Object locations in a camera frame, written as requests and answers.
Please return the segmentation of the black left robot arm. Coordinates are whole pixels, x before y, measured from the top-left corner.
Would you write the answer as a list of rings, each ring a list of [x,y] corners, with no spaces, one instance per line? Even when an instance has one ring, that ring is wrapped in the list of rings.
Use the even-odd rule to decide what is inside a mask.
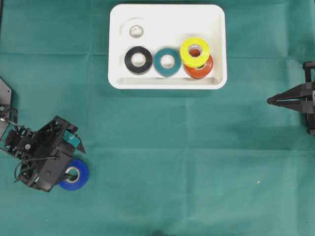
[[[0,82],[1,151],[19,159],[14,169],[16,182],[50,192],[55,185],[68,191],[82,188],[89,180],[87,165],[74,158],[76,150],[85,153],[78,128],[55,116],[46,125],[33,131],[18,124],[18,110],[11,106],[11,88]]]

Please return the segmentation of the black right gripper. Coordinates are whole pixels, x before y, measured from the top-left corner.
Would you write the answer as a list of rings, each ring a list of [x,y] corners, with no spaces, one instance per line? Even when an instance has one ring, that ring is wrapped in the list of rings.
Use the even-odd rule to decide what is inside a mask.
[[[315,61],[306,61],[302,66],[305,73],[304,84],[299,84],[294,88],[291,88],[285,92],[279,93],[267,99],[269,105],[274,105],[278,107],[288,108],[301,113],[306,113],[307,102],[311,101],[311,107],[308,111],[313,111],[312,114],[306,114],[307,121],[307,132],[308,134],[315,133],[315,83],[312,82],[311,70],[315,68]],[[303,100],[289,100],[302,98],[303,92],[305,90],[305,85],[307,89],[311,89],[310,95],[306,96],[306,101]]]

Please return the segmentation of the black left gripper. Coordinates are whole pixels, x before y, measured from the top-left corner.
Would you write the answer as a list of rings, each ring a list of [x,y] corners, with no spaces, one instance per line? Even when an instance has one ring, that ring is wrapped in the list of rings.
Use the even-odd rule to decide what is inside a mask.
[[[77,130],[78,127],[74,124],[55,116],[39,130],[23,135],[18,143],[19,167],[21,167],[18,180],[27,187],[38,189],[35,167],[37,160],[55,157],[59,153],[73,156],[77,150],[86,154],[81,138],[76,133]],[[77,175],[75,170],[71,170],[70,173],[65,173],[64,181],[76,181]]]

